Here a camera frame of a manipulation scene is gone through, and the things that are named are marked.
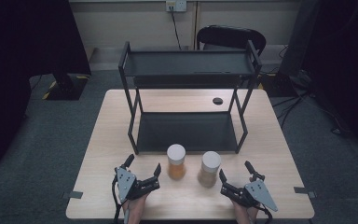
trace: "wooden table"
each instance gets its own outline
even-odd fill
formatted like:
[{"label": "wooden table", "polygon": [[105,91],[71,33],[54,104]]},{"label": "wooden table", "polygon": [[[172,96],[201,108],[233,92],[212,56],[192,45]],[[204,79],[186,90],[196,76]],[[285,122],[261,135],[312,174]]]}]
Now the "wooden table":
[{"label": "wooden table", "polygon": [[[246,90],[238,90],[238,93],[241,100]],[[221,110],[222,106],[229,104],[231,94],[232,90],[142,91],[145,109],[183,112],[199,111],[200,108]],[[214,105],[214,97],[222,98],[224,103]],[[235,113],[236,110],[232,110],[234,126],[239,130],[241,125]],[[127,136],[130,118],[124,91],[108,91],[74,187],[74,191],[83,192],[83,196],[70,200],[66,210],[69,218],[114,217],[115,204],[111,191],[114,169],[133,153]],[[227,182],[238,188],[248,183],[250,175],[244,162],[250,161],[257,172],[266,176],[265,183],[279,209],[278,212],[271,211],[274,218],[312,218],[314,211],[308,195],[295,193],[294,187],[304,185],[264,91],[253,91],[245,111],[245,120],[249,133],[240,153],[221,155],[221,168],[225,171]],[[130,170],[138,179],[151,177],[158,163],[162,168],[160,189],[147,198],[143,219],[235,218],[230,199],[220,194],[220,181],[210,189],[198,182],[201,157],[201,154],[187,154],[186,175],[177,181],[168,177],[165,154],[135,156]],[[265,217],[264,213],[259,213],[259,217]]]}]

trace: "black metal shelf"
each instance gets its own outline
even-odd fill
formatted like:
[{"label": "black metal shelf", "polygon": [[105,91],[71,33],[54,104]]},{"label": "black metal shelf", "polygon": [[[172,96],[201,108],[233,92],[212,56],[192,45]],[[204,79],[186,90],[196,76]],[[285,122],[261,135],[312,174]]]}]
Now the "black metal shelf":
[{"label": "black metal shelf", "polygon": [[143,113],[139,126],[139,152],[160,151],[178,143],[186,151],[236,151],[231,115],[219,113]]},{"label": "black metal shelf", "polygon": [[[261,62],[252,41],[248,48],[232,51],[131,51],[126,42],[118,71],[126,92],[131,123],[129,138],[136,154],[166,152],[172,144],[187,151],[226,151],[238,153],[247,135],[243,113],[255,85]],[[133,78],[136,95],[132,102],[127,78]],[[243,103],[238,88],[248,80]],[[140,89],[232,89],[228,110],[219,112],[144,112]],[[238,109],[242,134],[237,142],[231,109]],[[141,111],[137,142],[132,129],[137,108]]]}]

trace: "clear plastic jar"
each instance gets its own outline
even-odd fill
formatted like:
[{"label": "clear plastic jar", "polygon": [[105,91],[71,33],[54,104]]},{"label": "clear plastic jar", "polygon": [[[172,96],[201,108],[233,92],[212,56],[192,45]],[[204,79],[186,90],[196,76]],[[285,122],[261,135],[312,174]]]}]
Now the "clear plastic jar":
[{"label": "clear plastic jar", "polygon": [[198,174],[200,184],[205,188],[214,186],[217,180],[217,170],[220,167],[220,155],[214,151],[207,151],[202,156],[202,165]]},{"label": "clear plastic jar", "polygon": [[168,176],[170,178],[178,180],[185,176],[185,155],[185,148],[181,145],[174,144],[168,147]]}]

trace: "chair backrest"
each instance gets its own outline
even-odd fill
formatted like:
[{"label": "chair backrest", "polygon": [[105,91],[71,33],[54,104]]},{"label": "chair backrest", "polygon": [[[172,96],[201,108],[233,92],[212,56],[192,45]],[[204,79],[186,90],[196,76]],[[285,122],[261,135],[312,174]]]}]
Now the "chair backrest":
[{"label": "chair backrest", "polygon": [[236,49],[246,49],[248,40],[252,40],[260,56],[266,46],[266,38],[256,30],[210,25],[199,30],[197,33],[197,49],[200,49],[200,43],[204,44],[203,49],[212,49],[212,46],[222,46]]}]

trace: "white lid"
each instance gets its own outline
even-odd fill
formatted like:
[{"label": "white lid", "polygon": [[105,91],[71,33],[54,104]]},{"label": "white lid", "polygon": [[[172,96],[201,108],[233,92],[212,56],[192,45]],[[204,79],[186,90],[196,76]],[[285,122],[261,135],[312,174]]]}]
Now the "white lid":
[{"label": "white lid", "polygon": [[185,161],[185,148],[179,144],[173,144],[167,150],[168,161],[173,165],[180,165]]},{"label": "white lid", "polygon": [[220,155],[214,151],[207,151],[202,156],[202,169],[208,173],[214,173],[220,166]]}]

